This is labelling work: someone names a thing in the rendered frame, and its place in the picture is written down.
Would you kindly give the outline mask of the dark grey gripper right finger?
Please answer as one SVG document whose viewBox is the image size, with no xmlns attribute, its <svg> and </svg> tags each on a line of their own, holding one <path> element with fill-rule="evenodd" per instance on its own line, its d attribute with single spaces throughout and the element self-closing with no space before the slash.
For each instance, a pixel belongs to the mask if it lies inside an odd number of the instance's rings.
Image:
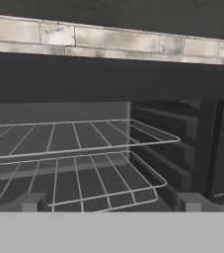
<svg viewBox="0 0 224 253">
<path fill-rule="evenodd" d="M 224 206 L 214 204 L 200 193 L 177 193 L 177 211 L 224 211 Z"/>
</svg>

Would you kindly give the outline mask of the black toaster oven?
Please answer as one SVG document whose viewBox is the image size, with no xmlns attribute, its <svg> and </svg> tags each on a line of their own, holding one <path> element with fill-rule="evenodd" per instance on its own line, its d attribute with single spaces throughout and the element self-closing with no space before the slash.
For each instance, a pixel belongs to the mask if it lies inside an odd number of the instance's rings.
<svg viewBox="0 0 224 253">
<path fill-rule="evenodd" d="M 0 163 L 133 152 L 168 182 L 153 211 L 177 211 L 177 193 L 224 206 L 224 66 L 0 52 L 0 125 L 116 119 L 181 140 Z"/>
</svg>

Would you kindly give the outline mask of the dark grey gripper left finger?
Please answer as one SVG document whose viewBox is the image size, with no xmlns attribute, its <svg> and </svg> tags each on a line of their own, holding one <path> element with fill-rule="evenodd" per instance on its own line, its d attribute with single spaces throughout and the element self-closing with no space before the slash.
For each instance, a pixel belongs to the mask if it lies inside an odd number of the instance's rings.
<svg viewBox="0 0 224 253">
<path fill-rule="evenodd" d="M 47 193 L 24 193 L 13 202 L 0 206 L 0 211 L 47 211 Z"/>
</svg>

